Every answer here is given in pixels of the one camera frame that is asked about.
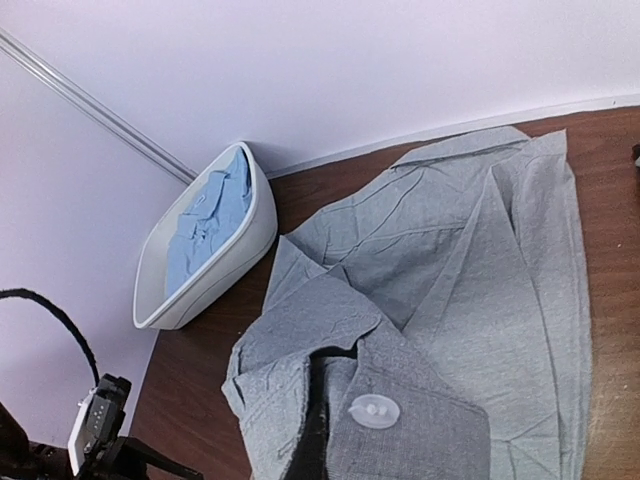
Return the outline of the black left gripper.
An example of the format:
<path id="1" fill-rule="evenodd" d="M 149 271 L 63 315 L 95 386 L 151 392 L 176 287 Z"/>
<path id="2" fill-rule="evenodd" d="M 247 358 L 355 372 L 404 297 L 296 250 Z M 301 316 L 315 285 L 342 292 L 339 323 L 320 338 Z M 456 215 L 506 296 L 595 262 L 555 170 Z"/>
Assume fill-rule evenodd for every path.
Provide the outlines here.
<path id="1" fill-rule="evenodd" d="M 155 467 L 179 479 L 201 479 L 203 474 L 179 464 L 144 442 L 118 434 L 125 418 L 125 402 L 95 399 L 89 405 L 89 425 L 106 416 L 104 442 L 85 455 L 77 472 L 72 471 L 71 453 L 59 447 L 32 442 L 6 409 L 1 409 L 1 477 L 3 479 L 146 479 Z"/>

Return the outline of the grey long sleeve shirt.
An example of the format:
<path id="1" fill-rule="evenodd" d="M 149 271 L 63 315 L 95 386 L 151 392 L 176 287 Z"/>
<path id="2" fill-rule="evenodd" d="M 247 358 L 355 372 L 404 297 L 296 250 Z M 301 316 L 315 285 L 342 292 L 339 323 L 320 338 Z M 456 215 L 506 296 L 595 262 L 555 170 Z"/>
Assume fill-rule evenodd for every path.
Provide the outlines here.
<path id="1" fill-rule="evenodd" d="M 577 479 L 588 278 L 565 131 L 409 151 L 278 241 L 222 390 L 255 479 L 284 479 L 311 356 L 329 365 L 328 479 Z"/>

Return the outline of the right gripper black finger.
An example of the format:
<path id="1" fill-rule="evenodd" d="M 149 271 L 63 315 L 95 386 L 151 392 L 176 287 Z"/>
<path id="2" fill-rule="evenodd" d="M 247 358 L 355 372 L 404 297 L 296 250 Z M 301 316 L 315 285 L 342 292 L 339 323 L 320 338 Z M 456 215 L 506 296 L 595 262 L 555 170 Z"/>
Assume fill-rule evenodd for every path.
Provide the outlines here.
<path id="1" fill-rule="evenodd" d="M 328 479 L 326 451 L 329 440 L 329 394 L 326 374 L 329 365 L 353 360 L 357 350 L 321 349 L 311 356 L 310 386 L 306 418 L 284 479 Z"/>

